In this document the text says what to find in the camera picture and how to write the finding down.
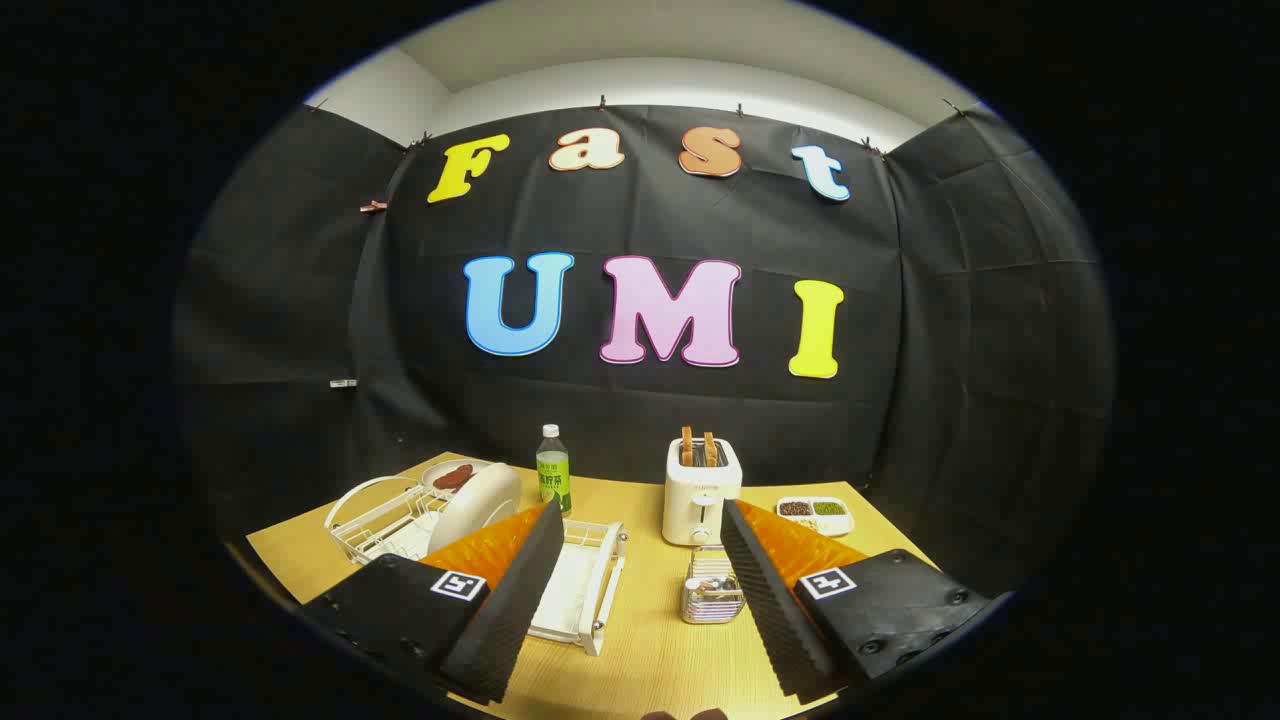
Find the black fabric curtain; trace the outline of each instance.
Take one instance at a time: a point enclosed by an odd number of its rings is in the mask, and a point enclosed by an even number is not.
[[[694,177],[681,136],[732,128],[742,169]],[[563,133],[626,160],[556,172]],[[426,196],[444,150],[508,149],[467,195]],[[819,145],[852,196],[809,186]],[[385,213],[361,204],[380,199]],[[466,332],[466,261],[511,258],[503,320],[532,315],[527,259],[575,258],[556,340],[499,357]],[[675,293],[700,260],[742,269],[730,368],[599,357],[607,259],[654,260]],[[787,370],[800,279],[840,286],[831,379]],[[663,482],[681,425],[733,443],[746,484],[844,480],[948,573],[1007,589],[1093,475],[1111,393],[1088,234],[1047,168],[977,108],[881,156],[810,128],[668,106],[508,118],[408,151],[324,110],[287,119],[214,205],[175,318],[184,428],[220,527],[260,529],[443,450],[531,465],[561,425],[572,471]],[[641,345],[649,341],[641,336]],[[686,333],[680,347],[689,342]],[[353,388],[329,380],[356,378]]]
[[[349,389],[351,299],[403,147],[300,109],[243,160],[196,237],[174,313],[195,478],[229,538],[349,489],[369,468]]]
[[[872,498],[948,573],[1016,587],[1101,461],[1111,318],[1084,220],[983,108],[888,154],[902,345]]]

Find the black foam pad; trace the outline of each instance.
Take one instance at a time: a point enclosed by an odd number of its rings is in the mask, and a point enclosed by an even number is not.
[[[795,594],[861,683],[942,642],[988,602],[905,550],[800,578]]]
[[[449,689],[477,703],[500,702],[547,583],[564,546],[559,503],[548,502],[502,583],[440,664]]]
[[[388,553],[301,612],[411,685],[434,692],[435,665],[486,597],[484,578]]]
[[[783,694],[806,703],[840,689],[845,682],[835,659],[791,597],[736,502],[724,503],[721,538]]]

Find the letter i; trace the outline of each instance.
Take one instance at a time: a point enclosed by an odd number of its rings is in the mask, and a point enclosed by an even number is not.
[[[800,350],[787,369],[803,378],[831,379],[840,369],[831,348],[836,338],[836,305],[845,301],[845,291],[822,281],[800,281],[795,291],[804,307]]]

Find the letter u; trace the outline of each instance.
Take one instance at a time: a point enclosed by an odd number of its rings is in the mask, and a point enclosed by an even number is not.
[[[573,266],[567,252],[540,252],[529,259],[538,277],[534,319],[524,328],[502,322],[502,287],[516,266],[511,258],[477,258],[462,268],[467,277],[467,337],[492,355],[530,355],[550,345],[559,332],[564,272]]]

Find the toaster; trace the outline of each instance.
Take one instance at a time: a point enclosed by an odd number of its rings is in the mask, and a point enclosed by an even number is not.
[[[721,512],[724,501],[736,500],[742,491],[742,466],[733,446],[719,438],[710,438],[716,450],[714,466],[705,464],[707,439],[692,441],[694,461],[684,465],[684,442],[676,438],[667,446],[662,537],[672,544],[721,544]]]

